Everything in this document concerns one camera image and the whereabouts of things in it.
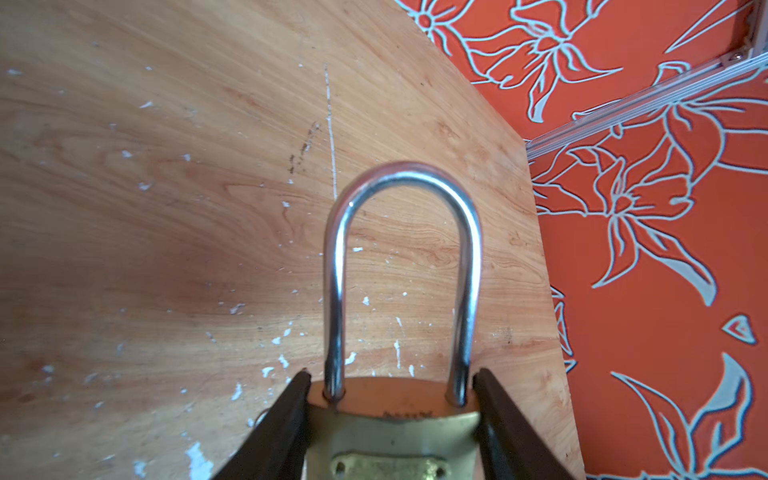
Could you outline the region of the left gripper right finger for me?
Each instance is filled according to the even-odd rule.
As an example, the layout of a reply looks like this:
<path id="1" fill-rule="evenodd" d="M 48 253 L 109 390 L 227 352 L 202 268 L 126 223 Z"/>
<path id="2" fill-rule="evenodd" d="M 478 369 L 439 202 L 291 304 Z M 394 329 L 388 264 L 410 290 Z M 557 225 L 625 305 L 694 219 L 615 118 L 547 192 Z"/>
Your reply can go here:
<path id="1" fill-rule="evenodd" d="M 496 376 L 487 368 L 473 376 L 481 414 L 477 441 L 487 479 L 571 479 Z"/>

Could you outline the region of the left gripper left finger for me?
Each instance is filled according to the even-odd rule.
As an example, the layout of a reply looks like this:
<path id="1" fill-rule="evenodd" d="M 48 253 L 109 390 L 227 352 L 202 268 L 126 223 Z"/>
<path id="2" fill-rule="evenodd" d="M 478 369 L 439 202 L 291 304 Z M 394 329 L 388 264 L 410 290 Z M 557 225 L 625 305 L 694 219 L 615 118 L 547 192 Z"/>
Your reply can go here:
<path id="1" fill-rule="evenodd" d="M 301 479 L 309 443 L 311 375 L 297 373 L 214 479 Z"/>

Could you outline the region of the large brass padlock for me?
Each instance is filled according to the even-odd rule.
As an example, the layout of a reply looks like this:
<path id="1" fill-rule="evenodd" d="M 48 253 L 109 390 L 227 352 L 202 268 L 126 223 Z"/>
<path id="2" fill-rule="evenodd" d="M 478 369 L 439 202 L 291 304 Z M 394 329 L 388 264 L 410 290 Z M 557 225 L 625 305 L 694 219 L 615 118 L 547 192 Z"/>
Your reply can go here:
<path id="1" fill-rule="evenodd" d="M 352 220 L 387 188 L 415 186 L 440 197 L 459 233 L 458 281 L 445 383 L 415 377 L 345 376 L 345 280 Z M 472 478 L 477 400 L 468 386 L 482 267 L 481 224 L 468 193 L 447 173 L 394 162 L 358 176 L 337 199 L 324 239 L 324 375 L 307 397 L 310 479 Z"/>

